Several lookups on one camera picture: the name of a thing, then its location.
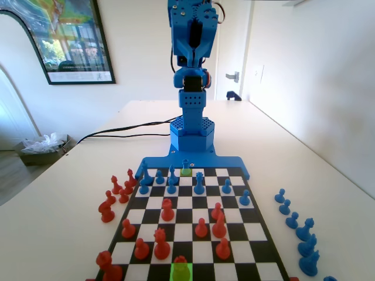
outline floor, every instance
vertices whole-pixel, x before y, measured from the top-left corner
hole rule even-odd
[[[14,151],[0,151],[0,206],[15,197],[50,166],[26,167]]]

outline blue mounting plate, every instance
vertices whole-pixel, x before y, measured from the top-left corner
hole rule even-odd
[[[190,167],[199,168],[222,168],[222,167],[240,167],[247,180],[250,179],[250,175],[245,167],[244,162],[238,156],[217,156],[215,154],[215,148],[211,145],[208,150],[204,152],[185,152],[178,151],[173,145],[169,149],[169,154],[164,157],[145,157],[148,168],[169,168],[173,165],[175,168],[182,168],[182,161],[187,159]],[[141,165],[135,174],[135,178],[139,179],[142,174]]]

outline white wall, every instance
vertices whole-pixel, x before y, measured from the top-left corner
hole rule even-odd
[[[61,132],[80,139],[130,100],[178,99],[169,64],[167,2],[98,0],[98,4],[117,81],[114,85],[48,85],[26,33],[14,19],[0,15],[0,65],[41,134]],[[204,66],[214,79],[216,47]],[[207,90],[208,99],[213,99],[213,89]]]
[[[255,3],[251,101],[375,197],[375,1],[283,3]]]

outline red chess piece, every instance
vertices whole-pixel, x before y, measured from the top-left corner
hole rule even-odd
[[[112,196],[112,193],[109,190],[105,192],[105,195],[107,196],[107,202],[109,204],[112,205],[116,202],[116,197]]]
[[[218,203],[215,204],[215,209],[213,209],[212,212],[211,212],[211,217],[214,220],[217,220],[219,215],[222,214],[222,213],[223,212],[221,211],[221,204],[218,202]]]
[[[134,255],[137,259],[143,260],[148,256],[150,247],[143,241],[142,238],[138,238],[135,242]]]
[[[126,203],[127,201],[129,201],[129,196],[127,196],[125,194],[125,190],[121,189],[120,190],[120,195],[121,197],[118,199],[118,201],[121,203],[121,204],[124,204]]]
[[[165,231],[162,228],[155,230],[155,242],[158,243],[155,247],[154,254],[157,259],[166,259],[171,252],[171,246],[165,242]]]
[[[117,178],[115,176],[112,176],[111,182],[113,183],[112,193],[118,194],[120,190],[122,190],[122,186],[117,183]]]
[[[130,224],[127,218],[122,221],[122,226],[124,227],[121,233],[122,237],[126,239],[132,238],[135,234],[135,226]]]
[[[133,177],[133,171],[131,169],[128,170],[128,176],[130,186],[135,187],[135,185],[137,184],[137,180]]]
[[[111,210],[111,204],[108,202],[101,203],[98,210],[101,213],[102,222],[110,222],[115,217],[115,213]]]
[[[162,208],[162,219],[164,221],[172,221],[175,216],[175,212],[174,210],[172,210],[172,201],[168,198],[164,199],[162,203]]]
[[[224,215],[220,214],[217,222],[212,226],[212,233],[217,238],[223,238],[227,234],[227,229],[224,225]]]
[[[207,235],[207,232],[208,232],[208,229],[207,229],[206,224],[204,224],[204,218],[200,218],[199,224],[195,227],[195,234],[198,237],[203,238]]]
[[[122,269],[118,265],[112,265],[112,257],[108,251],[99,253],[96,264],[104,271],[103,281],[120,281]]]
[[[130,182],[125,182],[125,194],[129,195],[133,193],[133,187],[131,186]]]
[[[230,256],[230,248],[228,246],[228,240],[222,238],[218,246],[216,246],[216,255],[220,259],[227,259]]]

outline black and white chessboard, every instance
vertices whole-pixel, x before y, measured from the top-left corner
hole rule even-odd
[[[165,177],[164,184],[156,184],[154,179],[149,193],[145,195],[139,193],[137,184],[121,219],[128,218],[136,227],[136,234],[131,239],[123,238],[120,224],[109,247],[112,264],[122,267],[123,280],[170,280],[171,263],[180,255],[192,264],[194,281],[289,280],[251,191],[249,206],[243,206],[238,201],[245,189],[250,190],[240,168],[192,169],[192,177],[179,177],[180,170],[176,169],[175,175],[179,180],[175,194],[166,191],[169,170],[159,170]],[[148,169],[149,175],[154,178],[156,171]],[[193,191],[197,172],[202,172],[204,176],[206,190],[202,195]],[[230,194],[221,191],[225,179],[230,179]],[[175,217],[169,222],[161,218],[161,205],[165,198],[172,200],[175,211]],[[215,221],[211,211],[217,202],[221,203],[225,214],[225,237],[231,248],[231,255],[225,261],[216,255],[216,245],[220,240],[212,234]],[[200,218],[204,218],[210,230],[204,238],[198,238],[195,234],[195,226]],[[154,255],[154,233],[159,227],[165,230],[166,241],[171,246],[171,253],[163,261]],[[150,247],[150,254],[144,261],[134,256],[137,238],[142,238]],[[102,281],[102,278],[103,272],[99,271],[96,281]]]

